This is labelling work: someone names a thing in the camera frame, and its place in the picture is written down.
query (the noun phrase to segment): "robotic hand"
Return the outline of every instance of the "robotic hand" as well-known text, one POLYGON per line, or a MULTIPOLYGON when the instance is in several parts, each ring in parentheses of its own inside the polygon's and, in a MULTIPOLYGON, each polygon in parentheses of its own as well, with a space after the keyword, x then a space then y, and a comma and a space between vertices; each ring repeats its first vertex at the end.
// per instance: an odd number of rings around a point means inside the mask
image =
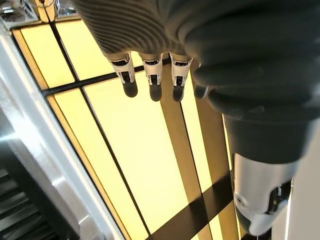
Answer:
POLYGON ((234 198, 251 235, 266 232, 320 116, 319 0, 73 0, 125 93, 137 92, 139 52, 151 98, 161 97, 162 53, 171 53, 173 98, 192 58, 195 95, 224 115, 234 198))

